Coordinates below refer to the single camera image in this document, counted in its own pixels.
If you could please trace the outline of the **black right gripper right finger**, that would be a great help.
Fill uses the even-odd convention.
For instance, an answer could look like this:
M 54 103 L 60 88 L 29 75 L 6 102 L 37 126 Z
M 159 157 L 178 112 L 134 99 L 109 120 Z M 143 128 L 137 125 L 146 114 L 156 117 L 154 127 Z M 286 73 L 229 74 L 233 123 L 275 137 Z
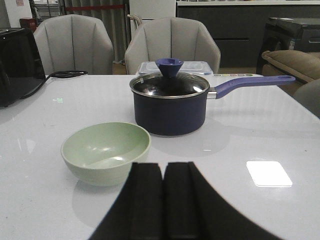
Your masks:
M 166 240 L 276 240 L 231 206 L 193 162 L 171 162 L 164 174 Z

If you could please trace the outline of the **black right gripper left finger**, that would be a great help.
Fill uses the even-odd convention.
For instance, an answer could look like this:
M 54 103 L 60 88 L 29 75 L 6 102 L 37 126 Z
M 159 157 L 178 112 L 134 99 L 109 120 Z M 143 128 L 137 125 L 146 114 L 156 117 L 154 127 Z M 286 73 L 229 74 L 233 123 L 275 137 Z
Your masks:
M 90 240 L 160 240 L 163 180 L 156 163 L 136 163 Z

